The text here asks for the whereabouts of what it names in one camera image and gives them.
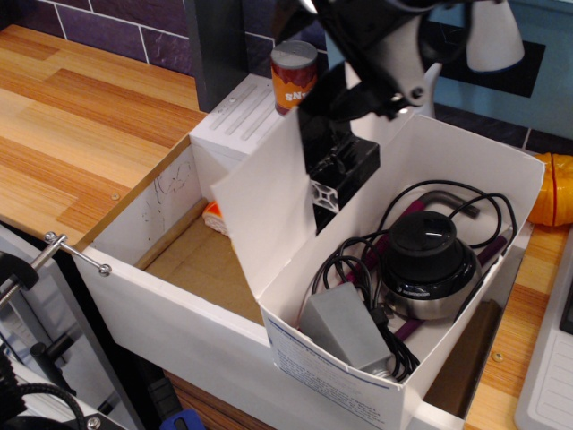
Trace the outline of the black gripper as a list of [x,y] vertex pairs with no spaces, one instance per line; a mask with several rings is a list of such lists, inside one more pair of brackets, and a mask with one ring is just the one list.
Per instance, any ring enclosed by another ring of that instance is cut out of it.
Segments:
[[394,119],[405,108],[422,106],[428,98],[424,65],[447,63],[466,47],[472,5],[462,5],[460,40],[440,51],[421,28],[433,10],[451,8],[452,1],[277,0],[270,26],[277,44],[319,22],[347,61],[317,81],[299,105],[299,123],[340,123],[368,114]]

